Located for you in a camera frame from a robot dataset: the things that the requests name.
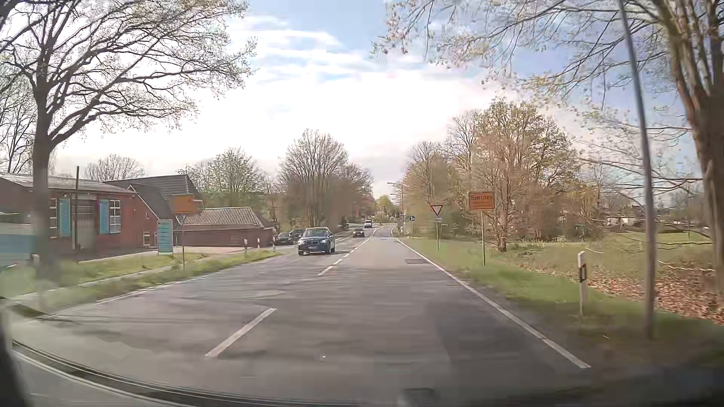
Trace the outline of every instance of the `grass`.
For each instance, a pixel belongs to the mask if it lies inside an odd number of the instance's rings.
[[[540,253],[527,255],[524,253],[531,248],[538,250],[541,247],[519,245],[511,247],[509,253],[488,249],[487,265],[483,266],[481,246],[476,243],[441,240],[438,251],[434,240],[404,242],[451,272],[492,288],[519,306],[535,311],[544,319],[547,330],[560,330],[572,335],[587,350],[615,351],[625,359],[643,357],[646,360],[663,358],[679,361],[703,357],[704,354],[707,357],[714,353],[724,354],[724,327],[704,319],[659,311],[655,318],[657,340],[652,343],[642,336],[642,305],[639,302],[592,288],[588,289],[585,316],[581,318],[578,315],[580,286],[570,280],[568,271],[576,270],[577,274],[576,253],[585,248],[584,244],[547,243],[542,245],[545,247]],[[529,263],[532,256],[537,256],[538,265],[542,262],[546,267],[565,267],[567,272],[544,274],[509,262],[510,259],[522,259]],[[620,269],[613,260],[612,267]]]
[[[207,257],[203,253],[186,253],[186,262]],[[117,277],[143,270],[174,266],[182,263],[180,254],[174,256],[127,256],[121,259],[75,263],[63,261],[60,264],[61,287],[84,282]],[[35,269],[17,266],[0,272],[0,295],[12,297],[35,291]]]
[[[202,274],[218,272],[222,269],[267,259],[279,254],[279,252],[268,250],[249,251],[246,256],[242,253],[233,256],[224,256],[218,259],[210,259],[208,261],[200,261],[198,263],[187,263],[185,270],[180,265],[175,264],[170,270],[164,272],[142,274],[135,277],[100,282],[88,287],[74,285],[46,293],[46,306],[49,310],[63,309],[79,303],[94,302],[143,288],[150,288],[169,282],[186,280]]]

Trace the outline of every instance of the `blue direction sign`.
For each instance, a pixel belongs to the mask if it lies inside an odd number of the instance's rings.
[[[159,234],[159,254],[174,254],[174,222],[170,219],[159,219],[156,223]]]

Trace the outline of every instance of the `white delineator post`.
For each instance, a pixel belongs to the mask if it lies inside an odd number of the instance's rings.
[[[581,283],[581,307],[578,313],[583,316],[586,302],[586,287],[588,286],[588,269],[586,268],[586,252],[578,253],[578,281]]]

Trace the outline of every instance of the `yield sign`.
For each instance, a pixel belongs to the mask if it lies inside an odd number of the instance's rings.
[[[432,209],[433,212],[435,212],[435,216],[440,216],[440,211],[442,210],[442,205],[430,205],[430,209]]]

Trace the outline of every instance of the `window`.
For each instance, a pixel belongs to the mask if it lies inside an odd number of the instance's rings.
[[[58,237],[58,198],[50,198],[50,237]]]
[[[111,233],[121,233],[121,201],[109,201],[108,218]]]

